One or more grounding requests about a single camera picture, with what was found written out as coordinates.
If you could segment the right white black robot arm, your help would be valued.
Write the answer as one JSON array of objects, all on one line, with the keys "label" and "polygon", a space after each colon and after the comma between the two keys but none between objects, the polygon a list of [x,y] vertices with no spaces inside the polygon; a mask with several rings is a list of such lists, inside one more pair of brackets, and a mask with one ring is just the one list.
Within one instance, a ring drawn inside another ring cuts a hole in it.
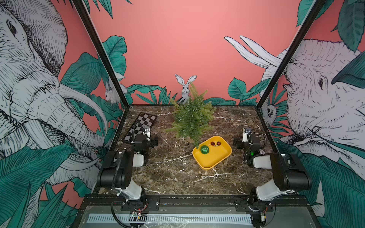
[{"label": "right white black robot arm", "polygon": [[244,133],[241,139],[234,138],[233,146],[244,151],[246,165],[272,172],[271,180],[252,188],[246,199],[249,210],[263,212],[274,199],[311,188],[312,179],[296,154],[261,154],[260,140],[249,133]]}]

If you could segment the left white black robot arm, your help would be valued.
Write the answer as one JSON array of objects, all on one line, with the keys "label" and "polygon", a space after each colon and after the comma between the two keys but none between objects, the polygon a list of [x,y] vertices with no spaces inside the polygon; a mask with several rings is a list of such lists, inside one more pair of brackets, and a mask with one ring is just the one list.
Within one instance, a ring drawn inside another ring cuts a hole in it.
[{"label": "left white black robot arm", "polygon": [[158,146],[158,138],[137,135],[133,139],[132,150],[109,151],[105,156],[97,176],[97,184],[123,198],[123,208],[144,211],[148,199],[142,186],[132,180],[134,167],[146,166],[149,160],[149,149]]}]

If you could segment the green glitter ball ornament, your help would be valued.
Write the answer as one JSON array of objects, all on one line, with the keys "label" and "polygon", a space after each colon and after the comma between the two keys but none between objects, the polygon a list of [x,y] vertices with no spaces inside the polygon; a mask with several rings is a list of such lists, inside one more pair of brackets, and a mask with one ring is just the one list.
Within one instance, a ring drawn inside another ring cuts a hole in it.
[{"label": "green glitter ball ornament", "polygon": [[200,152],[201,152],[202,154],[208,154],[208,153],[209,153],[209,151],[210,151],[210,149],[209,149],[209,146],[207,146],[207,145],[202,145],[202,146],[200,147]]}]

